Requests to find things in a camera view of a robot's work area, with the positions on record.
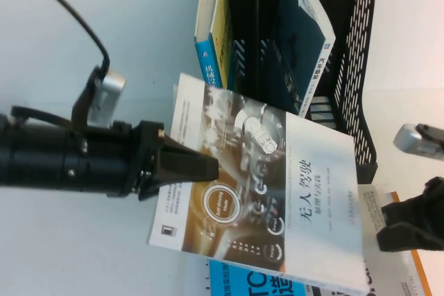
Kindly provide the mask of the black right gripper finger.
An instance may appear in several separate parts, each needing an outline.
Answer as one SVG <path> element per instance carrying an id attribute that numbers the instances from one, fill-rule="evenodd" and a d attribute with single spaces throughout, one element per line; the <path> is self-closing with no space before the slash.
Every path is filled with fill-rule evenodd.
<path id="1" fill-rule="evenodd" d="M 414 197 L 403 202 L 392 202 L 382 207 L 387 227 L 400 225 L 428 228 L 426 199 Z"/>
<path id="2" fill-rule="evenodd" d="M 379 249 L 383 252 L 409 250 L 438 250 L 438 238 L 430 232 L 408 224 L 385 226 L 377 233 Z"/>

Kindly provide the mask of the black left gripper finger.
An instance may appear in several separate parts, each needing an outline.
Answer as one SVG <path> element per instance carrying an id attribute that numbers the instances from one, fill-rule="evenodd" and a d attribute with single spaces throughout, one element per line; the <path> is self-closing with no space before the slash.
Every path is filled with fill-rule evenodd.
<path id="1" fill-rule="evenodd" d="M 166 136 L 157 153 L 157 182 L 209 182 L 219 178 L 217 158 L 192 150 Z"/>

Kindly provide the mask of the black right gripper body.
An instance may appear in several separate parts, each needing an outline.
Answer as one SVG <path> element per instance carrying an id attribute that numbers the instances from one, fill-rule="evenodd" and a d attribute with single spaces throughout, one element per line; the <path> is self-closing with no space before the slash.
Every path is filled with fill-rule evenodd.
<path id="1" fill-rule="evenodd" d="M 443 178 L 430 179 L 416 201 L 420 229 L 416 249 L 443 251 Z"/>

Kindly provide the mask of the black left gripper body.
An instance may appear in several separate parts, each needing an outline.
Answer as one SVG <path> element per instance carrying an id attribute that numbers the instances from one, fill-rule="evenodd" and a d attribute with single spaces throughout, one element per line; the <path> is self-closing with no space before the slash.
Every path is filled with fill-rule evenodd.
<path id="1" fill-rule="evenodd" d="M 165 141 L 164 124 L 116 122 L 110 128 L 85 132 L 87 152 L 83 191 L 123 198 L 136 193 L 140 201 L 159 193 L 155 162 Z"/>

